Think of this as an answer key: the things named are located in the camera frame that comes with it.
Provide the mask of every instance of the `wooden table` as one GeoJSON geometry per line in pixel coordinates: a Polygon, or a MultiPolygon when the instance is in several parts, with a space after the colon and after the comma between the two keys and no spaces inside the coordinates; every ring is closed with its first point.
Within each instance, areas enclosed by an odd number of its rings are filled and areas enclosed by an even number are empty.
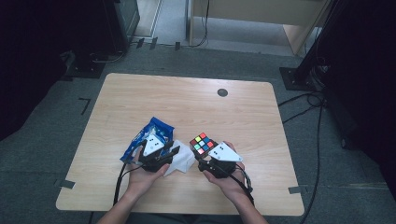
{"type": "MultiPolygon", "coordinates": [[[[263,215],[299,216],[304,212],[288,143],[270,83],[189,77],[109,74],[100,91],[56,206],[61,210],[111,208],[119,158],[131,140],[156,117],[175,127],[174,138],[188,144],[201,132],[230,141],[244,158],[263,215]],[[226,97],[219,89],[228,91],[226,97]]],[[[120,195],[126,190],[124,177],[120,195]]],[[[237,214],[219,188],[198,171],[161,178],[133,209],[136,212],[237,214]]]]}

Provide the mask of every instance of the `black cable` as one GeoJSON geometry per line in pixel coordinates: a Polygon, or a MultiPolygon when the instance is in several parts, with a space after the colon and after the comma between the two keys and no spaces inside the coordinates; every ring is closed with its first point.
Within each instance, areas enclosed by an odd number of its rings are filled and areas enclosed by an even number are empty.
{"type": "Polygon", "coordinates": [[[285,124],[285,123],[289,122],[290,120],[295,119],[295,118],[297,118],[297,117],[299,117],[299,116],[305,114],[306,112],[308,112],[308,111],[310,111],[310,110],[312,110],[312,109],[314,109],[314,108],[320,107],[320,106],[322,105],[322,101],[323,101],[323,100],[320,99],[318,96],[316,96],[315,93],[321,93],[321,92],[320,92],[320,91],[313,91],[313,92],[301,94],[301,95],[292,97],[292,98],[290,98],[289,100],[284,101],[284,102],[278,104],[278,106],[282,106],[282,105],[284,105],[284,104],[286,104],[286,103],[289,103],[289,102],[292,102],[292,101],[294,101],[294,100],[297,100],[297,99],[299,99],[299,98],[301,98],[301,97],[303,97],[303,96],[307,96],[306,101],[311,105],[311,106],[309,106],[306,110],[304,110],[303,112],[300,112],[300,113],[298,113],[298,114],[296,114],[296,115],[291,116],[290,118],[288,118],[288,119],[286,119],[286,120],[283,120],[283,121],[282,121],[282,124],[285,124]],[[313,104],[313,103],[310,101],[311,97],[317,98],[318,101],[319,101],[319,103],[318,103],[318,104],[313,104]]]}
{"type": "Polygon", "coordinates": [[[293,116],[291,116],[289,119],[283,120],[283,121],[282,121],[282,124],[285,124],[285,123],[287,123],[288,121],[291,121],[292,119],[295,119],[295,118],[297,118],[297,117],[299,117],[299,116],[305,114],[306,112],[308,112],[308,111],[310,111],[311,109],[314,109],[314,108],[316,108],[316,107],[315,107],[315,106],[309,106],[309,108],[307,108],[305,111],[303,111],[303,112],[301,112],[301,113],[298,113],[298,114],[296,114],[296,115],[293,115],[293,116]]]}
{"type": "Polygon", "coordinates": [[[250,177],[248,176],[248,173],[244,169],[242,169],[242,167],[240,167],[238,164],[236,164],[236,166],[239,168],[239,170],[242,171],[242,174],[247,180],[247,189],[251,193],[253,191],[253,188],[251,187],[251,181],[250,181],[250,177]]]}
{"type": "Polygon", "coordinates": [[[323,84],[323,82],[320,80],[321,77],[318,75],[317,73],[317,67],[316,66],[312,66],[311,71],[309,72],[309,74],[311,75],[311,77],[318,83],[318,85],[323,89],[325,88],[325,85],[323,84]]]}
{"type": "Polygon", "coordinates": [[[207,40],[207,18],[209,16],[209,5],[210,5],[210,1],[207,1],[206,16],[205,16],[205,35],[204,35],[204,37],[202,38],[201,42],[198,45],[190,46],[190,48],[200,47],[207,40]]]}
{"type": "MultiPolygon", "coordinates": [[[[137,144],[136,146],[134,146],[134,148],[131,149],[131,152],[128,154],[128,156],[125,158],[125,160],[127,161],[129,157],[132,156],[132,154],[134,153],[134,151],[143,145],[143,142],[140,142],[139,144],[137,144]]],[[[125,166],[126,166],[126,162],[122,165],[122,168],[120,170],[120,174],[119,177],[117,178],[117,184],[116,184],[116,190],[114,192],[114,199],[113,199],[113,205],[116,204],[119,201],[119,194],[120,194],[120,186],[121,186],[121,182],[122,182],[122,178],[125,175],[123,173],[123,171],[125,170],[125,166]]]]}
{"type": "Polygon", "coordinates": [[[219,166],[217,166],[216,164],[211,164],[215,167],[215,169],[219,169],[220,171],[222,171],[224,174],[226,174],[228,177],[230,177],[231,179],[233,179],[240,187],[241,189],[245,192],[245,194],[247,195],[247,197],[250,199],[251,204],[253,204],[254,206],[254,199],[251,196],[250,192],[251,190],[253,190],[253,188],[251,186],[248,186],[248,188],[245,186],[244,183],[242,183],[241,181],[239,181],[235,176],[233,176],[232,174],[229,174],[228,172],[226,172],[225,170],[221,169],[219,166]]]}
{"type": "MultiPolygon", "coordinates": [[[[139,42],[131,42],[131,45],[130,46],[132,46],[133,44],[138,44],[139,42]]],[[[146,43],[146,42],[144,42],[143,43],[144,45],[151,45],[151,43],[146,43]]],[[[159,45],[159,46],[165,46],[165,47],[172,47],[172,48],[174,48],[175,47],[175,45],[170,45],[170,44],[156,44],[156,45],[159,45]]],[[[183,45],[183,46],[181,46],[181,47],[183,47],[183,48],[191,48],[191,46],[185,46],[185,45],[183,45]]]]}
{"type": "Polygon", "coordinates": [[[126,174],[128,174],[128,173],[131,173],[132,171],[135,171],[135,170],[141,168],[142,166],[143,166],[143,165],[138,166],[138,167],[136,167],[136,168],[134,168],[134,169],[132,169],[132,170],[130,170],[130,171],[125,172],[125,173],[122,175],[122,177],[124,177],[124,176],[125,176],[126,174]]]}
{"type": "Polygon", "coordinates": [[[298,96],[294,96],[294,97],[290,98],[289,100],[286,100],[286,101],[278,104],[277,106],[281,107],[282,105],[285,105],[285,104],[287,104],[289,102],[295,101],[295,100],[297,100],[297,99],[299,99],[299,98],[301,98],[303,96],[310,95],[310,94],[317,93],[317,92],[319,92],[319,91],[311,91],[309,93],[304,93],[304,94],[301,94],[301,95],[298,95],[298,96]]]}
{"type": "Polygon", "coordinates": [[[93,63],[114,63],[114,62],[118,61],[120,58],[122,58],[122,56],[124,55],[123,52],[119,52],[119,53],[121,53],[121,55],[118,58],[114,59],[114,60],[108,60],[108,61],[92,60],[92,62],[93,63]]]}
{"type": "Polygon", "coordinates": [[[317,33],[315,34],[315,40],[318,39],[318,31],[319,31],[319,28],[317,28],[317,33]]]}
{"type": "MultiPolygon", "coordinates": [[[[332,6],[332,10],[331,10],[331,12],[329,13],[329,16],[326,18],[326,21],[325,21],[324,24],[323,24],[322,30],[323,30],[323,29],[327,26],[327,24],[329,23],[329,20],[330,20],[330,18],[332,17],[332,14],[334,13],[334,11],[335,11],[335,9],[336,9],[336,7],[337,7],[337,5],[338,5],[338,2],[340,2],[339,0],[335,0],[335,1],[336,1],[336,2],[335,2],[335,5],[332,6]]],[[[326,63],[326,59],[325,59],[324,57],[319,57],[319,56],[318,56],[318,48],[319,48],[320,38],[321,38],[321,35],[319,35],[319,37],[318,37],[318,43],[317,43],[316,49],[315,49],[315,56],[316,56],[316,59],[317,59],[317,63],[320,64],[319,59],[322,59],[322,60],[323,60],[323,64],[325,64],[325,63],[326,63]]]]}
{"type": "Polygon", "coordinates": [[[320,105],[320,111],[319,111],[319,118],[318,118],[318,128],[317,128],[317,176],[315,179],[315,185],[314,189],[312,191],[312,197],[309,202],[308,207],[306,208],[304,212],[304,216],[300,221],[300,224],[303,224],[306,220],[306,218],[309,215],[309,212],[311,211],[312,204],[315,200],[315,196],[317,195],[317,190],[318,190],[318,182],[319,182],[319,177],[320,177],[320,123],[321,123],[321,116],[322,116],[322,110],[323,110],[323,101],[321,101],[320,105]]]}
{"type": "Polygon", "coordinates": [[[92,223],[92,219],[93,219],[93,212],[91,212],[91,214],[90,214],[90,220],[88,221],[88,224],[92,223]]]}
{"type": "Polygon", "coordinates": [[[69,58],[70,58],[70,51],[69,51],[69,52],[66,52],[66,53],[64,53],[64,54],[61,54],[60,57],[61,57],[61,59],[62,59],[62,61],[63,61],[64,63],[67,63],[67,61],[68,61],[69,58]]]}

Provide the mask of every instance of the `hand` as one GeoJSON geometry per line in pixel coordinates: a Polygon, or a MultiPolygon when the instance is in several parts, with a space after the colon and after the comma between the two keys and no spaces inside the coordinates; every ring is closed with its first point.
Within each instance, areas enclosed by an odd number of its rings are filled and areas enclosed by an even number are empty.
{"type": "MultiPolygon", "coordinates": [[[[142,147],[139,148],[135,154],[136,156],[134,157],[134,161],[139,161],[141,150],[142,147]]],[[[130,170],[136,169],[137,167],[139,166],[136,164],[129,165],[130,170]]],[[[143,168],[133,170],[129,173],[128,189],[126,190],[125,194],[132,194],[140,198],[149,190],[149,188],[158,178],[165,174],[168,168],[169,164],[165,164],[160,170],[157,171],[157,173],[145,171],[143,168]]]]}
{"type": "MultiPolygon", "coordinates": [[[[225,141],[224,143],[235,151],[235,148],[233,147],[232,143],[225,141]]],[[[237,162],[236,164],[238,164],[242,169],[245,169],[245,165],[242,162],[237,162]]],[[[230,177],[217,179],[208,171],[204,171],[204,175],[210,183],[219,186],[221,191],[231,202],[234,203],[239,197],[246,196],[245,192],[238,185],[238,183],[236,183],[236,181],[234,181],[230,177]]],[[[245,183],[245,177],[242,174],[242,171],[239,170],[239,168],[237,168],[233,172],[233,176],[242,183],[245,183]]]]}

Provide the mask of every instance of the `finger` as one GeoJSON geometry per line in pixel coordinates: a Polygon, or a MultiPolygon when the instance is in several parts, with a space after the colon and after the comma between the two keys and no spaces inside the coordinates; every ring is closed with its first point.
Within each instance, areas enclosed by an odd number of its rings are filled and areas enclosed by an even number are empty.
{"type": "Polygon", "coordinates": [[[232,144],[231,142],[224,141],[224,143],[225,143],[228,147],[230,147],[232,150],[236,151],[236,150],[235,150],[235,147],[233,147],[233,144],[232,144]]]}
{"type": "Polygon", "coordinates": [[[210,172],[208,172],[208,171],[203,171],[203,173],[204,173],[204,176],[206,177],[206,179],[207,179],[210,183],[216,184],[216,185],[217,185],[217,179],[216,179],[212,174],[210,174],[210,172]]]}
{"type": "Polygon", "coordinates": [[[136,154],[134,154],[134,161],[139,161],[139,156],[140,156],[140,151],[143,149],[143,147],[139,147],[136,151],[136,154]]]}
{"type": "Polygon", "coordinates": [[[238,161],[236,164],[239,165],[242,168],[242,170],[245,170],[245,164],[244,163],[238,161]]]}
{"type": "Polygon", "coordinates": [[[157,173],[155,173],[156,179],[160,178],[161,176],[163,176],[166,173],[166,171],[169,169],[169,167],[170,167],[170,164],[168,164],[168,163],[164,164],[163,167],[161,167],[157,171],[157,173]]]}

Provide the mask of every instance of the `round hole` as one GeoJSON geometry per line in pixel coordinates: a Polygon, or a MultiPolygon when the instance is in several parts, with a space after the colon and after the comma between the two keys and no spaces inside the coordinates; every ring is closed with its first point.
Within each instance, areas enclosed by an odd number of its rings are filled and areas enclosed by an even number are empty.
{"type": "Polygon", "coordinates": [[[218,90],[218,95],[221,96],[221,97],[226,97],[228,95],[228,92],[225,89],[219,89],[218,90]]]}

